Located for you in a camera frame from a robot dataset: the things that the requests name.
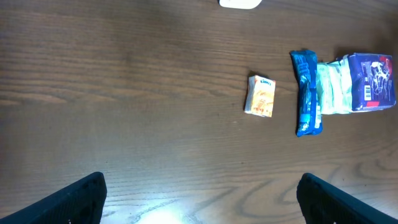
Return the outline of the blue Oreo cookie pack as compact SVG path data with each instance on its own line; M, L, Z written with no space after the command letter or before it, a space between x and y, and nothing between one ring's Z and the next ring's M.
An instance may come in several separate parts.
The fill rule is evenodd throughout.
M317 93L317 55L311 50L290 52L298 81L297 137L317 135L323 131L322 113Z

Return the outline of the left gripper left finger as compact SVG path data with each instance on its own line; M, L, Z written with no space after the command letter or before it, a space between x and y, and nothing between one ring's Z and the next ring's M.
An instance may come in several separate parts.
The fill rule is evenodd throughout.
M103 173L94 172L42 200L2 218L1 224L99 224L106 195L107 188Z

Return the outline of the orange tissue pack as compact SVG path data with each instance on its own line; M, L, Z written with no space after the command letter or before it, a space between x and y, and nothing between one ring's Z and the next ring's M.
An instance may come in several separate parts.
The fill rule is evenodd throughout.
M275 84L274 80L259 75L249 77L244 112L271 118L274 107Z

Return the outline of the mint green wipes pack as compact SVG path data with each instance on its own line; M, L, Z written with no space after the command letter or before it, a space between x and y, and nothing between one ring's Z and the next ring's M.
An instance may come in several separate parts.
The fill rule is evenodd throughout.
M321 114L350 114L352 110L352 78L347 57L317 64L317 94Z

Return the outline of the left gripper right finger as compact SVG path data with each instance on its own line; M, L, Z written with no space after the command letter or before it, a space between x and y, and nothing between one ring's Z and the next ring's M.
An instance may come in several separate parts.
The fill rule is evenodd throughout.
M300 179L297 200L307 224L397 224L397 219L311 173L305 173Z

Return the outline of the red purple pad pack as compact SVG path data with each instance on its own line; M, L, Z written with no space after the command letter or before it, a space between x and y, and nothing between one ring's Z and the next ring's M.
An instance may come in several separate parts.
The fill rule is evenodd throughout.
M392 56L354 53L347 60L353 112L378 111L396 105Z

